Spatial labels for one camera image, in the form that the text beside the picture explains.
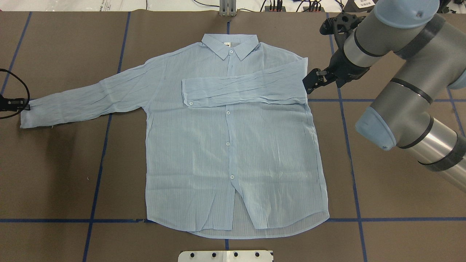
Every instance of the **shirt collar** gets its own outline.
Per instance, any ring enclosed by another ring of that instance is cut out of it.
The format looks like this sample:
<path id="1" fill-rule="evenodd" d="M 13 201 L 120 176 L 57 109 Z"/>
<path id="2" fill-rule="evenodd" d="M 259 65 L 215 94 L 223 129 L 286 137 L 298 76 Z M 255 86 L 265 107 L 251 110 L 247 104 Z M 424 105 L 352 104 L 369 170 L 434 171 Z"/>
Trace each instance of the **shirt collar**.
<path id="1" fill-rule="evenodd" d="M 233 47 L 240 61 L 243 61 L 259 44 L 255 34 L 205 34 L 202 38 L 202 43 L 222 60 L 228 56 L 228 52 L 232 49 L 225 45 L 224 42 L 240 43 Z"/>

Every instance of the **blue tape line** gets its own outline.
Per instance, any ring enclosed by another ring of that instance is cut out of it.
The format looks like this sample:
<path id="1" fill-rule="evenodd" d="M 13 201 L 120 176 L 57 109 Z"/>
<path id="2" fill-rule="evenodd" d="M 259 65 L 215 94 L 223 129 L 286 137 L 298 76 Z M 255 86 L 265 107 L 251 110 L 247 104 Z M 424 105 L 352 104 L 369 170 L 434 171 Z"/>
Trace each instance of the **blue tape line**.
<path id="1" fill-rule="evenodd" d="M 130 17 L 131 17 L 131 13 L 128 12 L 128 17 L 126 18 L 126 27 L 124 28 L 123 45 L 121 45 L 120 61 L 118 62 L 118 73 L 121 72 L 121 64 L 123 63 L 123 53 L 124 53 L 124 47 L 126 45 L 126 37 L 128 36 L 128 27 L 130 25 Z"/>
<path id="2" fill-rule="evenodd" d="M 122 62 L 123 62 L 124 47 L 125 47 L 125 44 L 126 44 L 126 37 L 128 35 L 128 27 L 129 27 L 129 24 L 130 24 L 130 17 L 131 17 L 131 12 L 128 12 L 128 17 L 126 18 L 126 26 L 125 26 L 124 35 L 123 35 L 123 43 L 122 43 L 122 46 L 121 46 L 120 61 L 118 62 L 117 73 L 121 72 L 121 65 L 122 65 Z M 87 238 L 86 238 L 86 244 L 84 246 L 84 254 L 82 256 L 82 262 L 86 262 L 86 260 L 87 260 L 87 253 L 88 253 L 88 250 L 89 250 L 90 237 L 91 237 L 91 234 L 92 234 L 92 224 L 93 224 L 93 219 L 94 219 L 94 215 L 95 215 L 95 212 L 96 212 L 97 197 L 99 195 L 100 180 L 102 178 L 103 160 L 104 160 L 104 157 L 105 157 L 105 153 L 107 151 L 107 142 L 108 142 L 108 139 L 109 139 L 109 130 L 110 130 L 110 124 L 112 122 L 112 117 L 113 117 L 113 114 L 109 114 L 109 120 L 107 122 L 107 130 L 105 131 L 105 139 L 103 141 L 102 156 L 100 158 L 99 174 L 97 175 L 96 191 L 94 192 L 94 201 L 92 203 L 92 210 L 91 210 L 91 214 L 90 214 L 91 222 L 89 222 L 88 234 L 87 234 Z"/>
<path id="3" fill-rule="evenodd" d="M 459 127 L 459 130 L 461 131 L 461 134 L 463 136 L 465 136 L 465 131 L 463 129 L 463 125 L 461 124 L 461 120 L 459 118 L 459 114 L 458 114 L 458 111 L 456 110 L 456 105 L 455 105 L 455 102 L 453 100 L 453 96 L 452 96 L 452 92 L 450 91 L 450 89 L 446 89 L 447 93 L 448 93 L 448 97 L 450 98 L 450 102 L 452 103 L 452 107 L 453 107 L 453 112 L 455 112 L 455 117 L 456 117 L 456 122 L 458 122 L 458 127 Z"/>
<path id="4" fill-rule="evenodd" d="M 403 221 L 466 221 L 466 217 L 389 217 L 361 218 L 362 222 L 403 222 Z"/>
<path id="5" fill-rule="evenodd" d="M 466 217 L 329 218 L 326 222 L 466 221 Z M 0 223 L 154 223 L 147 219 L 1 218 Z"/>
<path id="6" fill-rule="evenodd" d="M 347 98 L 347 99 L 341 99 L 343 102 L 374 102 L 375 99 L 356 99 L 356 98 Z M 335 99 L 335 98 L 310 98 L 308 99 L 308 102 L 339 102 L 340 99 Z"/>
<path id="7" fill-rule="evenodd" d="M 144 219 L 93 219 L 92 223 L 139 223 Z"/>
<path id="8" fill-rule="evenodd" d="M 11 60 L 10 67 L 8 68 L 8 71 L 10 72 L 13 69 L 14 61 L 16 60 L 16 56 L 18 55 L 18 51 L 20 50 L 21 43 L 23 42 L 24 34 L 26 33 L 27 26 L 29 25 L 29 20 L 31 20 L 31 15 L 32 15 L 32 12 L 29 12 L 29 15 L 27 16 L 27 19 L 26 19 L 26 24 L 24 25 L 24 28 L 23 28 L 23 32 L 21 33 L 20 40 L 18 41 L 18 45 L 16 46 L 16 50 L 14 51 L 13 59 Z M 5 77 L 5 80 L 3 81 L 3 86 L 1 87 L 0 95 L 3 95 L 3 92 L 5 91 L 5 87 L 7 86 L 9 76 L 10 74 L 7 74 L 7 76 Z"/>
<path id="9" fill-rule="evenodd" d="M 0 223 L 89 223 L 90 219 L 2 218 Z"/>
<path id="10" fill-rule="evenodd" d="M 309 98 L 308 102 L 339 102 L 340 99 L 335 98 Z M 342 98 L 343 102 L 374 102 L 375 99 L 370 98 Z M 436 102 L 466 102 L 466 99 L 435 99 Z"/>
<path id="11" fill-rule="evenodd" d="M 328 19 L 329 18 L 329 13 L 325 13 L 325 15 L 327 16 L 327 19 Z M 333 40 L 332 40 L 332 35 L 331 34 L 329 34 L 329 40 L 330 40 L 330 50 L 332 51 L 332 55 L 333 55 L 335 53 L 335 49 L 334 49 L 334 46 L 333 46 Z M 345 141 L 346 141 L 346 151 L 348 153 L 349 162 L 350 162 L 349 164 L 350 164 L 350 167 L 351 167 L 351 177 L 353 179 L 353 194 L 354 194 L 354 202 L 355 202 L 355 206 L 356 206 L 356 215 L 357 215 L 357 218 L 358 218 L 359 236 L 361 238 L 361 248 L 362 248 L 362 251 L 363 251 L 364 262 L 367 262 L 367 253 L 366 253 L 366 244 L 365 244 L 365 241 L 364 241 L 363 223 L 360 221 L 361 212 L 360 212 L 360 209 L 359 209 L 359 199 L 358 199 L 358 196 L 357 196 L 356 179 L 355 179 L 355 176 L 354 176 L 353 158 L 351 157 L 350 140 L 348 139 L 348 129 L 346 128 L 346 118 L 345 118 L 344 109 L 343 109 L 342 93 L 341 93 L 339 87 L 337 87 L 337 91 L 338 91 L 338 100 L 339 100 L 339 103 L 340 103 L 340 112 L 342 114 L 343 130 L 344 130 Z"/>
<path id="12" fill-rule="evenodd" d="M 87 260 L 87 252 L 89 250 L 90 235 L 92 234 L 92 225 L 93 223 L 89 223 L 88 233 L 86 237 L 86 244 L 84 245 L 84 254 L 82 255 L 82 262 L 86 262 Z"/>
<path id="13" fill-rule="evenodd" d="M 357 218 L 329 218 L 326 222 L 358 222 Z"/>

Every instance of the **white metal plate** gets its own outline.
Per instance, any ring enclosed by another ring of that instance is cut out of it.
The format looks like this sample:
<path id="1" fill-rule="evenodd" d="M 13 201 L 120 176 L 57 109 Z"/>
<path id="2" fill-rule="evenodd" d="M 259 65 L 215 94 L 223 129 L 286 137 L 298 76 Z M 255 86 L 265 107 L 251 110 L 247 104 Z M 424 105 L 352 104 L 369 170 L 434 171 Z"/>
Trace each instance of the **white metal plate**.
<path id="1" fill-rule="evenodd" d="M 273 262 L 273 251 L 228 250 L 228 251 L 184 251 L 178 262 Z"/>

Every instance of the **wrinkled fabric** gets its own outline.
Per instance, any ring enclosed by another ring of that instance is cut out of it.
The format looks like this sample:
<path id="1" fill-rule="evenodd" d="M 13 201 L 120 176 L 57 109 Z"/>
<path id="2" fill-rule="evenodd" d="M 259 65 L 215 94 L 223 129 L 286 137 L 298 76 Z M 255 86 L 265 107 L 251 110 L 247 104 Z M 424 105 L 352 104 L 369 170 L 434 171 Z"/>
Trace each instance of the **wrinkled fabric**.
<path id="1" fill-rule="evenodd" d="M 206 34 L 94 85 L 32 100 L 21 128 L 143 108 L 149 220 L 210 238 L 289 236 L 329 218 L 306 71 L 307 58 L 255 35 Z"/>

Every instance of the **black cable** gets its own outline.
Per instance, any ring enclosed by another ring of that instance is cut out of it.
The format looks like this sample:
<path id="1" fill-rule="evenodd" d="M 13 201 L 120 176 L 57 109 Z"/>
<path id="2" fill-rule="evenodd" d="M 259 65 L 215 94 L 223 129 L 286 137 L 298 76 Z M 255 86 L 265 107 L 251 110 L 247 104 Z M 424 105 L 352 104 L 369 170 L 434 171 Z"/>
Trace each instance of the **black cable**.
<path id="1" fill-rule="evenodd" d="M 18 79 L 23 85 L 24 85 L 24 88 L 26 89 L 26 93 L 27 93 L 27 100 L 26 100 L 26 104 L 24 104 L 23 108 L 21 108 L 18 112 L 12 114 L 12 115 L 9 115 L 9 116 L 6 116 L 6 117 L 0 117 L 0 119 L 5 119 L 5 118 L 10 118 L 10 117 L 14 117 L 16 115 L 18 115 L 19 113 L 21 113 L 26 107 L 27 105 L 29 104 L 29 101 L 31 100 L 31 94 L 29 93 L 29 89 L 27 88 L 27 85 L 26 83 L 24 83 L 21 78 L 19 78 L 17 75 L 13 74 L 12 72 L 6 70 L 6 69 L 3 69 L 3 68 L 0 68 L 0 72 L 7 72 L 9 73 L 10 75 L 14 76 L 16 79 Z"/>
<path id="2" fill-rule="evenodd" d="M 240 9 L 238 9 L 238 10 L 246 10 L 246 11 L 249 11 L 249 12 L 255 12 L 255 11 L 253 11 L 253 10 L 249 10 L 249 9 L 246 9 L 246 8 L 240 8 Z"/>
<path id="3" fill-rule="evenodd" d="M 343 12 L 343 8 L 345 7 L 345 5 L 343 4 L 342 0 L 340 0 L 340 1 L 335 0 L 335 2 L 338 3 L 338 5 L 340 6 L 340 8 L 342 9 L 342 12 Z"/>
<path id="4" fill-rule="evenodd" d="M 312 4 L 311 2 L 309 2 L 309 7 L 304 9 L 303 12 L 309 11 L 309 9 L 311 9 L 311 12 L 318 11 L 319 7 L 322 7 L 322 5 L 320 4 L 321 1 L 322 0 L 314 0 L 312 1 Z"/>
<path id="5" fill-rule="evenodd" d="M 309 5 L 311 4 L 311 1 L 310 1 L 310 0 L 302 0 L 301 3 L 299 3 L 298 8 L 296 9 L 297 12 L 299 11 L 299 8 L 301 7 L 301 5 L 302 5 L 304 2 L 309 2 Z"/>
<path id="6" fill-rule="evenodd" d="M 262 8 L 264 8 L 265 2 L 267 2 L 267 0 L 264 0 L 264 2 L 262 3 L 262 6 L 260 7 L 259 12 L 262 12 Z"/>
<path id="7" fill-rule="evenodd" d="M 215 5 L 203 4 L 203 3 L 198 2 L 198 1 L 196 1 L 196 0 L 193 0 L 193 1 L 196 2 L 196 3 L 198 3 L 198 4 L 200 4 L 200 5 L 206 6 L 206 7 L 220 7 L 220 6 L 215 6 Z"/>

